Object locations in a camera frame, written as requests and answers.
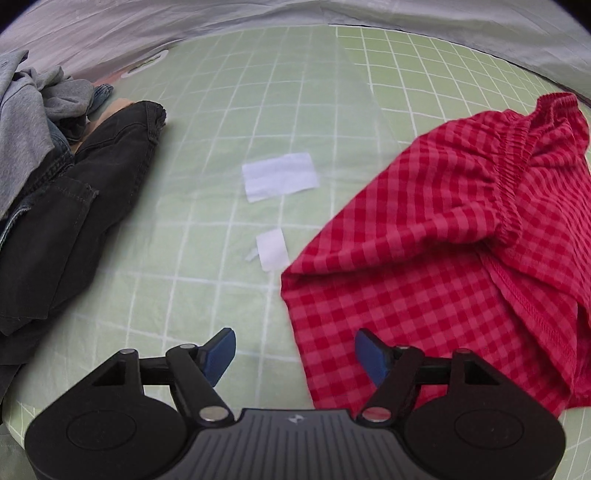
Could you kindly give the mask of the green grid mat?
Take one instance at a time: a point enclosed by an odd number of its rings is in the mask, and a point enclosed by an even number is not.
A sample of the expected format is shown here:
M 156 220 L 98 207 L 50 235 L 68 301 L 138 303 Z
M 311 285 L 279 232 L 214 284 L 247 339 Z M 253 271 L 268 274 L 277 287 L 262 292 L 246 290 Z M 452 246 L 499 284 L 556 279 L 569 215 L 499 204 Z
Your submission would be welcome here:
M 552 83 L 447 41 L 363 27 L 276 27 L 185 41 L 115 98 L 161 104 L 167 122 L 131 214 L 5 398 L 10 451 L 30 422 L 116 351 L 159 357 L 229 327 L 218 384 L 230 408 L 311 407 L 280 273 L 256 236 L 280 228 L 290 258 L 419 135 L 488 111 L 523 114 Z M 320 186 L 249 203 L 242 166 L 311 155 Z

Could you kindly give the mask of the beige garment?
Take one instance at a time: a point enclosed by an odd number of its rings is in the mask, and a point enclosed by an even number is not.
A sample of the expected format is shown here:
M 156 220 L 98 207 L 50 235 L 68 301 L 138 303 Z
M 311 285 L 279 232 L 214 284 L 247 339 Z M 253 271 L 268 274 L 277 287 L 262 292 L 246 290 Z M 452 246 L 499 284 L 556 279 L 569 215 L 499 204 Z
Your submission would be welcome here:
M 134 104 L 133 100 L 120 98 L 114 100 L 98 117 L 97 120 L 91 121 L 85 129 L 82 139 L 74 144 L 70 145 L 70 150 L 73 154 L 77 152 L 95 147 L 101 144 L 99 139 L 100 134 L 105 130 L 104 124 L 111 119 L 113 116 L 118 114 L 121 110 L 124 110 Z

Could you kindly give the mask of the small white paper label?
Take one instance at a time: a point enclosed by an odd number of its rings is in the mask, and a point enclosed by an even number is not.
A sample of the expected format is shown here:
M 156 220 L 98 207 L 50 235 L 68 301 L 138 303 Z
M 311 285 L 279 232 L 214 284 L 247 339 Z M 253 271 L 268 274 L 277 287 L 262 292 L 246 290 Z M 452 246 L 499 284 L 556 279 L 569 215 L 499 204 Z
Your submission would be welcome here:
M 283 270 L 290 265 L 286 240 L 280 228 L 257 235 L 256 250 L 264 272 Z

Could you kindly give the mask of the black jacket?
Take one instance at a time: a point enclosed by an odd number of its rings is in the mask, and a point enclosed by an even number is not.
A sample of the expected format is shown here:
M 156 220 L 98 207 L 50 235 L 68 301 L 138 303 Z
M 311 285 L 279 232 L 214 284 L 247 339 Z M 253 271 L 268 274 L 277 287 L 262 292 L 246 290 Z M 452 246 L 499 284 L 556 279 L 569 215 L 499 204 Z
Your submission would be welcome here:
M 1 390 L 93 280 L 109 232 L 136 203 L 166 121 L 133 102 L 100 123 L 1 240 Z

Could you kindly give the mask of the large white paper label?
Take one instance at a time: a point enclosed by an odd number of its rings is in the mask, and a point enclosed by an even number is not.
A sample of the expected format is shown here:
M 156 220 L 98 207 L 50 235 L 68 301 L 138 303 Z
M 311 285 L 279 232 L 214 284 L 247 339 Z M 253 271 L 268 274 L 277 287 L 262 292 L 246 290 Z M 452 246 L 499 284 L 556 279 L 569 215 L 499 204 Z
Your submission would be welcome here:
M 307 152 L 246 163 L 242 166 L 242 178 L 249 203 L 320 186 L 311 155 Z

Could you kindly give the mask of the red checkered shorts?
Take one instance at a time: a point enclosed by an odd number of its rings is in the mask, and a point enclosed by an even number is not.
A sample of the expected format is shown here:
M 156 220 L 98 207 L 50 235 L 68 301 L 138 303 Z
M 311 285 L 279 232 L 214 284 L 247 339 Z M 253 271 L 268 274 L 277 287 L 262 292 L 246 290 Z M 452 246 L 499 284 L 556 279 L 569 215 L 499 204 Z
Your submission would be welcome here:
M 418 137 L 281 276 L 308 390 L 359 410 L 353 338 L 467 348 L 554 414 L 590 403 L 588 123 L 570 93 Z

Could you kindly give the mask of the grey sweatshirt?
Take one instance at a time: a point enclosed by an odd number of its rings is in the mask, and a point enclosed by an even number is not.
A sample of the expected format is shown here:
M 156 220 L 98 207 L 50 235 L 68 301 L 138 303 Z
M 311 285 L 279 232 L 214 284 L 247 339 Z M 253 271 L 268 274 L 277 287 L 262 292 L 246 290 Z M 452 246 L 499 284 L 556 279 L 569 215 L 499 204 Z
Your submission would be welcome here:
M 53 150 L 49 121 L 84 117 L 94 87 L 57 66 L 21 70 L 26 50 L 1 55 L 1 212 L 6 213 L 31 173 Z

